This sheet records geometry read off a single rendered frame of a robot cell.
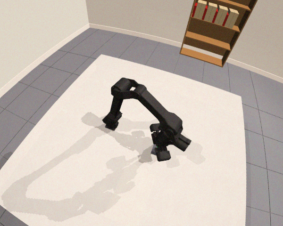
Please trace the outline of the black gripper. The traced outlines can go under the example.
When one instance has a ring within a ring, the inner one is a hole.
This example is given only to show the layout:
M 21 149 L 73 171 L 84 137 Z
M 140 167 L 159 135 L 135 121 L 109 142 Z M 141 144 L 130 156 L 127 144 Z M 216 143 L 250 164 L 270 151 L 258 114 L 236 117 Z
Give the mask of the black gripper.
M 171 156 L 170 156 L 170 151 L 167 150 L 167 147 L 165 145 L 167 142 L 170 142 L 171 140 L 167 142 L 161 140 L 161 138 L 159 137 L 159 133 L 160 133 L 159 131 L 161 131 L 160 129 L 158 129 L 159 125 L 160 123 L 150 125 L 150 131 L 151 132 L 154 131 L 151 134 L 151 136 L 152 136 L 153 144 L 156 144 L 156 146 L 158 146 L 158 148 L 155 148 L 157 160 L 167 161 L 171 159 Z

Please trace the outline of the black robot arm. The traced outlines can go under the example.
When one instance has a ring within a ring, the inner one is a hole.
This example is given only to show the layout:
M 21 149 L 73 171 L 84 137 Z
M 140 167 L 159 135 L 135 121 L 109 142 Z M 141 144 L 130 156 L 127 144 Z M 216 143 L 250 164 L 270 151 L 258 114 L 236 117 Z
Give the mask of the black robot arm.
M 135 87 L 134 90 L 130 90 Z M 183 152 L 190 145 L 191 140 L 181 134 L 183 130 L 182 119 L 175 113 L 169 112 L 146 88 L 135 80 L 122 77 L 111 87 L 111 94 L 114 96 L 110 112 L 102 120 L 105 128 L 115 131 L 122 117 L 120 108 L 124 99 L 139 100 L 158 120 L 162 141 L 169 141 L 165 146 L 174 145 Z

